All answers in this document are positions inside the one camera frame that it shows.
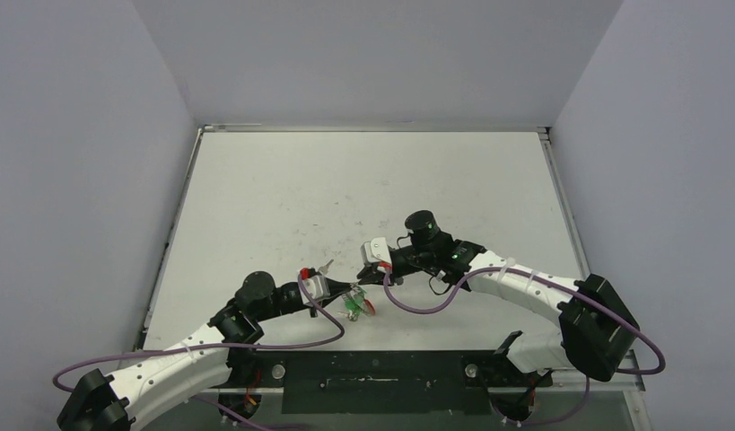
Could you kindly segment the key with red tag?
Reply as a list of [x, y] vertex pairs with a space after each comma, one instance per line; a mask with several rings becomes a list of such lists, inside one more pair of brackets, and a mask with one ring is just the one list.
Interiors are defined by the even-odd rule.
[[333, 263], [334, 263], [334, 260], [333, 260], [333, 259], [330, 259], [330, 260], [329, 260], [329, 261], [328, 261], [328, 262], [327, 262], [326, 264], [324, 264], [323, 266], [321, 266], [321, 267], [319, 268], [319, 272], [320, 272], [320, 273], [322, 273], [322, 274], [327, 274], [327, 273], [328, 273], [328, 271], [329, 271], [329, 268], [330, 268], [330, 266], [331, 266], [331, 265], [332, 265]]

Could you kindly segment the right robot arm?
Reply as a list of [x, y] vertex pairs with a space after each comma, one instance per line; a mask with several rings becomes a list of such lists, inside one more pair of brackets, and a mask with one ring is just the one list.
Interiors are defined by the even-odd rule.
[[544, 334], [517, 330], [498, 348], [494, 373], [500, 382], [514, 385], [528, 374], [557, 369], [608, 382], [620, 372], [640, 327], [604, 277], [557, 277], [523, 266], [483, 245], [454, 238], [429, 210], [411, 214], [405, 228], [407, 246], [391, 247], [384, 237], [362, 245], [360, 284], [389, 287], [425, 273], [452, 288], [443, 303], [428, 309], [430, 314], [447, 308], [464, 290], [498, 297], [554, 325]]

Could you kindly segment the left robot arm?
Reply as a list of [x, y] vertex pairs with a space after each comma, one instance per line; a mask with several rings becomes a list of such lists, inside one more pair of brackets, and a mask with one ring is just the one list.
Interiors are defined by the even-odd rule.
[[228, 383], [240, 387], [254, 374], [248, 356], [260, 348], [263, 321], [301, 312], [322, 312], [350, 292], [353, 283], [304, 268], [296, 280], [277, 285], [264, 271], [246, 276], [234, 297], [208, 322], [162, 351], [129, 354], [133, 364], [83, 375], [57, 417], [62, 430], [140, 430], [201, 391]]

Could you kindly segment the metal keyring with red handle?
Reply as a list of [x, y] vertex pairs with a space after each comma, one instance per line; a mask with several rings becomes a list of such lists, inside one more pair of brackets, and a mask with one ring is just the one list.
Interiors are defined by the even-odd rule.
[[372, 317], [376, 314], [376, 309], [366, 297], [366, 291], [357, 284], [350, 285], [341, 299], [346, 308], [344, 315], [350, 321], [358, 321], [363, 315]]

